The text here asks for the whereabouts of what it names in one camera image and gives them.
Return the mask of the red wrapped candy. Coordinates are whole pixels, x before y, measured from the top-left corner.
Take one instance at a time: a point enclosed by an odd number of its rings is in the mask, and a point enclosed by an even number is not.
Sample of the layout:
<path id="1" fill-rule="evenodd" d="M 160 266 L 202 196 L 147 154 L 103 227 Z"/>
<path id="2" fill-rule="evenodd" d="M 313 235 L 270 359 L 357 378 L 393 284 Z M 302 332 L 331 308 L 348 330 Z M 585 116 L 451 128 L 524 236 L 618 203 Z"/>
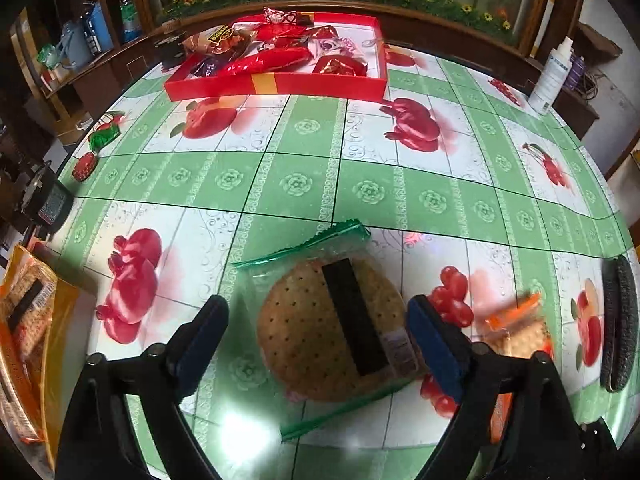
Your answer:
<path id="1" fill-rule="evenodd" d="M 99 157 L 93 152 L 87 152 L 76 160 L 72 176 L 77 182 L 84 182 L 91 176 L 98 166 Z"/>

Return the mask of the white spray bottle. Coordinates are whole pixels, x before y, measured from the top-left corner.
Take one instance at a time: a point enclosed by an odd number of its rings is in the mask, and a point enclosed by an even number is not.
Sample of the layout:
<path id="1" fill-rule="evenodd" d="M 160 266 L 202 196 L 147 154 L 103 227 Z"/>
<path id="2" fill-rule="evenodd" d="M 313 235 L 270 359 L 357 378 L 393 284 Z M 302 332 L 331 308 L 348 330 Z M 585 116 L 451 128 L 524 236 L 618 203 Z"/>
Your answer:
<path id="1" fill-rule="evenodd" d="M 552 107 L 572 68 L 572 54 L 573 39 L 570 37 L 565 37 L 550 51 L 544 69 L 528 98 L 529 106 L 536 113 L 545 115 Z"/>

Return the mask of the purple bottles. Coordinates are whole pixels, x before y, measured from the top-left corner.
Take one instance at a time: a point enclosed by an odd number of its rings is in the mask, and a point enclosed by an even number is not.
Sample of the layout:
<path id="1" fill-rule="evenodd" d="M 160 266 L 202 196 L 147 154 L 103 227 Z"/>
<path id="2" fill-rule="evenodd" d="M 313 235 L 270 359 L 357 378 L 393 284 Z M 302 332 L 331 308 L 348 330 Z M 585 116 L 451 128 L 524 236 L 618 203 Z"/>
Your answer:
<path id="1" fill-rule="evenodd" d="M 575 90 L 579 81 L 582 79 L 582 75 L 585 73 L 586 64 L 584 58 L 576 54 L 570 57 L 570 62 L 572 62 L 572 66 L 570 66 L 570 71 L 567 74 L 564 86 L 568 90 Z"/>

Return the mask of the blue thermos jug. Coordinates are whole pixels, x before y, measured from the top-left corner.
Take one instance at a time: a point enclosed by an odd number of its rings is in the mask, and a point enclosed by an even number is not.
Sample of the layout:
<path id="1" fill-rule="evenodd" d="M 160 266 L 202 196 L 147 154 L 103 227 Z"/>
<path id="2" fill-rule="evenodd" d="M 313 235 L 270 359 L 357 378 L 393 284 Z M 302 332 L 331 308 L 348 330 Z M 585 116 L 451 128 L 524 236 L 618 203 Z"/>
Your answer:
<path id="1" fill-rule="evenodd" d="M 89 50 L 94 56 L 106 53 L 114 48 L 101 3 L 92 1 L 84 2 L 82 4 L 80 20 L 84 28 Z"/>

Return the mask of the yellow cardboard box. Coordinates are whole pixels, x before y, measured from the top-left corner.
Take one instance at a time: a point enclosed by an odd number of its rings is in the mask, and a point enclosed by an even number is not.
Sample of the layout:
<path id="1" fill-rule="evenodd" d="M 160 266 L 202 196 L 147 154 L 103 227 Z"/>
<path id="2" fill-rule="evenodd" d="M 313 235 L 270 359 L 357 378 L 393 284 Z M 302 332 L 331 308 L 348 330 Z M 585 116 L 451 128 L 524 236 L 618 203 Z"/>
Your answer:
<path id="1" fill-rule="evenodd" d="M 14 440 L 35 450 L 38 468 L 52 474 L 68 404 L 86 360 L 96 297 L 16 245 L 1 282 L 1 299 L 30 262 L 56 278 L 52 321 L 30 359 L 22 362 L 1 315 L 1 420 Z"/>

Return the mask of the black glasses case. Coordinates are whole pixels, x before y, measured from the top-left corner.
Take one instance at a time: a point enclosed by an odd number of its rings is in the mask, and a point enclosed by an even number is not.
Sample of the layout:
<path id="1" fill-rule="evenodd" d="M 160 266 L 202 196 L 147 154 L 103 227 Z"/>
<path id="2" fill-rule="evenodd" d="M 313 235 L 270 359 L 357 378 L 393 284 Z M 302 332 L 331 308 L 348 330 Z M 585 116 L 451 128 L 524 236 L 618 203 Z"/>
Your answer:
<path id="1" fill-rule="evenodd" d="M 602 264 L 604 332 L 600 384 L 616 393 L 629 382 L 639 328 L 636 283 L 624 255 Z"/>

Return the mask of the red candy tray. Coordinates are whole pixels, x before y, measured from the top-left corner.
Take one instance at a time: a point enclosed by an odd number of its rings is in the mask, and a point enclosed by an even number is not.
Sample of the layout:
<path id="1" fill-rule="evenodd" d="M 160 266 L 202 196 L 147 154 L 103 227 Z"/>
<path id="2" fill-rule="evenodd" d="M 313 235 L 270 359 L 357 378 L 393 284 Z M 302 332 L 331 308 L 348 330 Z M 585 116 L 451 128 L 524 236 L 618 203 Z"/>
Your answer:
<path id="1" fill-rule="evenodd" d="M 372 16 L 265 8 L 181 45 L 188 56 L 164 83 L 173 101 L 297 94 L 379 103 L 386 92 L 384 38 Z"/>

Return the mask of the small black device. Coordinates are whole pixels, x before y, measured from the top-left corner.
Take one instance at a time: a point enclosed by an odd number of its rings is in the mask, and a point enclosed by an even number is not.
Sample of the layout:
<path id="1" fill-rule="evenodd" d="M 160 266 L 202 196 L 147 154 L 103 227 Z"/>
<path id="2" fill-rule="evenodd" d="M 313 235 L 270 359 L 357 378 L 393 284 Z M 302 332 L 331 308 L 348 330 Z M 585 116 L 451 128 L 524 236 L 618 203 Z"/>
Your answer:
<path id="1" fill-rule="evenodd" d="M 21 212 L 48 233 L 58 232 L 73 205 L 72 193 L 62 185 L 49 164 L 35 170 L 26 185 Z"/>

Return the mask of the green wrapped candy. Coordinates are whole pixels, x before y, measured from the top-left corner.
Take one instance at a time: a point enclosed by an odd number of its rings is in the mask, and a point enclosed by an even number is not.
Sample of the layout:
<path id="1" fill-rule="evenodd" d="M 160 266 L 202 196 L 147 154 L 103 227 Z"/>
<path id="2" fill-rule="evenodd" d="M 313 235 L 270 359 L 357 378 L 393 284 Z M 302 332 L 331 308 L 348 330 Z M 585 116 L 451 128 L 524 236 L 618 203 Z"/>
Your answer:
<path id="1" fill-rule="evenodd" d="M 108 144 L 111 144 L 120 136 L 119 125 L 105 124 L 89 136 L 89 150 L 99 154 Z"/>

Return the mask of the orange barcode cracker pack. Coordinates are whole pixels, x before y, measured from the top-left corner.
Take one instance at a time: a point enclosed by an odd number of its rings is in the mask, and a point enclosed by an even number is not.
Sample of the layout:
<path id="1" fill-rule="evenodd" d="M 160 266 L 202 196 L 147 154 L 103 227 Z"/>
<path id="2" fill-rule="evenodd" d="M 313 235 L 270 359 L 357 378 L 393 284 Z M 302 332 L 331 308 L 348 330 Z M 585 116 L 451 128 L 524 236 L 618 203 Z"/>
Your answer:
<path id="1" fill-rule="evenodd" d="M 43 266 L 30 262 L 18 270 L 1 299 L 1 315 L 22 362 L 30 359 L 51 324 L 55 287 L 55 276 Z"/>

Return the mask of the orange long cracker pack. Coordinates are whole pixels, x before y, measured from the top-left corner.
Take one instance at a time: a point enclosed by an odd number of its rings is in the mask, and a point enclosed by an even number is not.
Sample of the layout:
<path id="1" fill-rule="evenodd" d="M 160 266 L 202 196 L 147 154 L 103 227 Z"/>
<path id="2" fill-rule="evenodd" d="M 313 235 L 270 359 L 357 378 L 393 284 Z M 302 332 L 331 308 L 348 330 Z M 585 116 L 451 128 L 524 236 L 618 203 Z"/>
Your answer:
<path id="1" fill-rule="evenodd" d="M 536 351 L 553 356 L 553 341 L 547 322 L 538 313 L 541 296 L 532 292 L 515 304 L 485 318 L 482 339 L 496 353 L 528 359 Z"/>

